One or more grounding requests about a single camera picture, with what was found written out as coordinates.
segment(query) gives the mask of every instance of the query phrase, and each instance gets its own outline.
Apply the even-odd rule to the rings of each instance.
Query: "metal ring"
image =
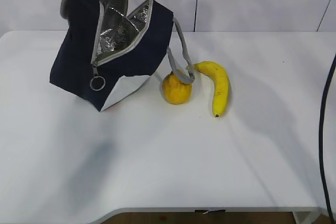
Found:
[[[98,89],[95,89],[95,88],[92,86],[93,81],[96,80],[96,79],[102,79],[102,80],[103,80],[103,85],[102,85],[100,88],[98,88]],[[102,89],[105,87],[105,84],[106,84],[106,81],[105,81],[105,78],[104,78],[103,76],[94,76],[94,77],[91,79],[91,81],[90,81],[90,88],[91,88],[93,91],[100,91],[100,90],[102,90]]]

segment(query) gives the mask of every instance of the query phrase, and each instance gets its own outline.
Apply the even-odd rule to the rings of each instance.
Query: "gray strap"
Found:
[[[61,0],[61,7],[59,10],[59,13],[63,19],[68,19],[69,18],[69,5],[68,5],[68,0]]]
[[[180,73],[177,70],[176,62],[175,62],[175,59],[173,57],[173,54],[172,54],[172,51],[171,51],[170,47],[167,48],[167,54],[168,54],[169,63],[170,63],[170,66],[172,68],[173,73],[176,75],[176,77],[180,81],[182,81],[184,84],[192,84],[194,82],[194,80],[195,80],[194,66],[193,66],[193,64],[191,62],[191,59],[189,57],[189,54],[188,54],[187,45],[186,45],[185,40],[184,40],[184,36],[183,36],[183,32],[182,32],[180,23],[177,21],[177,19],[175,17],[173,19],[173,22],[175,24],[178,36],[179,36],[180,41],[182,43],[182,55],[183,55],[183,58],[188,63],[188,68],[187,69],[188,69],[189,76],[187,76],[187,75],[185,75],[183,73]]]

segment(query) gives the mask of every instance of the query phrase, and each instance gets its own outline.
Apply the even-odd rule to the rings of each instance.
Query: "silver foil lining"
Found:
[[[126,17],[128,0],[99,0],[104,7],[96,60],[100,61],[126,49],[148,21],[149,2]]]

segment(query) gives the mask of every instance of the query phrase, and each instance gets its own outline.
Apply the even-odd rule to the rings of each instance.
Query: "black cable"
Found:
[[[197,9],[198,9],[198,0],[196,0],[196,6],[195,6],[194,32],[196,31]]]
[[[321,110],[320,110],[320,123],[319,123],[319,163],[320,163],[320,173],[321,173],[321,180],[322,180],[322,186],[324,191],[324,197],[325,197],[325,203],[327,206],[327,211],[330,219],[330,224],[335,224],[334,217],[332,214],[332,209],[330,205],[330,198],[327,188],[327,182],[325,180],[325,174],[324,174],[324,164],[323,164],[323,125],[324,125],[324,113],[325,113],[325,107],[327,103],[327,96],[329,87],[331,84],[332,76],[334,75],[336,68],[336,55],[334,57],[334,60],[331,64],[328,77],[326,80],[326,84],[324,86],[323,94],[322,94],[322,101],[321,101]]]

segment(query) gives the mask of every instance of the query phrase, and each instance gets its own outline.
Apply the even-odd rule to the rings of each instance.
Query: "zipper pull ring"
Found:
[[[92,69],[93,69],[93,77],[90,81],[90,88],[93,91],[100,91],[105,87],[105,84],[106,84],[105,78],[99,75],[98,69],[97,69],[97,63],[92,64]],[[97,83],[95,86],[98,86],[98,88],[95,88],[93,86],[94,82]]]

